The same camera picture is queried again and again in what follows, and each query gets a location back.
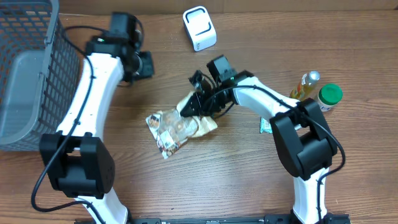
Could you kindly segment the brown snack pouch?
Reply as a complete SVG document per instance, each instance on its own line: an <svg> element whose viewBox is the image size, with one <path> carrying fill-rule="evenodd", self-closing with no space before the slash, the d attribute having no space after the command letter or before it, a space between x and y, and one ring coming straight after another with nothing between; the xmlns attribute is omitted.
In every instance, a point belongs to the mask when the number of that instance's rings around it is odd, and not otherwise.
<svg viewBox="0 0 398 224"><path fill-rule="evenodd" d="M175 154L190 138L199 138L218 127L210 116L180 115L188 100L195 94L191 91L171 110L157 111L146 118L157 147L164 159Z"/></svg>

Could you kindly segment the teal snack packet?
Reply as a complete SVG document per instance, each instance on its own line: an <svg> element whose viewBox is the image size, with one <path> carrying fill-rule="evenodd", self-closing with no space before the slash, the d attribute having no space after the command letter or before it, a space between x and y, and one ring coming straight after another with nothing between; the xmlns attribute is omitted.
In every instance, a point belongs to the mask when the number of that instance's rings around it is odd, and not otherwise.
<svg viewBox="0 0 398 224"><path fill-rule="evenodd" d="M261 118L259 132L260 132L260 133L272 134L271 125L270 125L270 123L269 123L266 119L264 119L264 118Z"/></svg>

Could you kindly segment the yellow dish soap bottle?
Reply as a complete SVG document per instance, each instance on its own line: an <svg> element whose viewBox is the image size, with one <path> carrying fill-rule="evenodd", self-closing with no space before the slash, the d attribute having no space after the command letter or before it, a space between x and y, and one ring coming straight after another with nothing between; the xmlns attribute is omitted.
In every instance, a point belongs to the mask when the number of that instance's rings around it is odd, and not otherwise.
<svg viewBox="0 0 398 224"><path fill-rule="evenodd" d="M289 97L299 101L303 101L308 98L309 94L311 94L317 86L320 78L321 75L316 70L305 73L298 85L290 92Z"/></svg>

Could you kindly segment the green lid jar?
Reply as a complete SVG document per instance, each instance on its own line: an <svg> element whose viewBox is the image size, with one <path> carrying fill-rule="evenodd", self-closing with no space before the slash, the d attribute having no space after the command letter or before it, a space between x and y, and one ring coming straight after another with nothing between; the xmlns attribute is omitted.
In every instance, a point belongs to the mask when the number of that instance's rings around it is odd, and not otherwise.
<svg viewBox="0 0 398 224"><path fill-rule="evenodd" d="M322 112L330 111L343 98L343 90L334 83L329 83L320 88L315 101Z"/></svg>

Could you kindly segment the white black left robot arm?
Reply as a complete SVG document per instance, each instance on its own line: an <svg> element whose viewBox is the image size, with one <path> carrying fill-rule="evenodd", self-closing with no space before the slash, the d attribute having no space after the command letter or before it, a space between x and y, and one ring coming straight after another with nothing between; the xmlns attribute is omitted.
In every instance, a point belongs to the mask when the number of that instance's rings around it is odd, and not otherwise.
<svg viewBox="0 0 398 224"><path fill-rule="evenodd" d="M113 188L116 166L103 142L103 131L114 92L121 82L132 85L150 78L154 64L141 48L144 28L127 12L114 12L109 29L100 29L84 50L83 70L72 103L51 134L43 134L39 151L44 163L32 190L30 202L38 212L53 212L74 205L84 206L93 223L132 223L129 209ZM45 177L54 190L72 202L42 208L36 202Z"/></svg>

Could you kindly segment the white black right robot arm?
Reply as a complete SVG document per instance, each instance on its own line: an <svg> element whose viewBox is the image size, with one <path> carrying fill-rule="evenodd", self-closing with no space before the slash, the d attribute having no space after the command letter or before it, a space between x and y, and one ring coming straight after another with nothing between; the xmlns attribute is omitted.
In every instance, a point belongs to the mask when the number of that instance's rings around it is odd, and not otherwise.
<svg viewBox="0 0 398 224"><path fill-rule="evenodd" d="M268 120L279 160L294 178L291 222L330 223L325 206L325 181L338 141L313 99L288 98L265 86L253 73L237 72L224 55L207 63L209 75L197 70L189 81L195 92L180 115L226 113L231 103Z"/></svg>

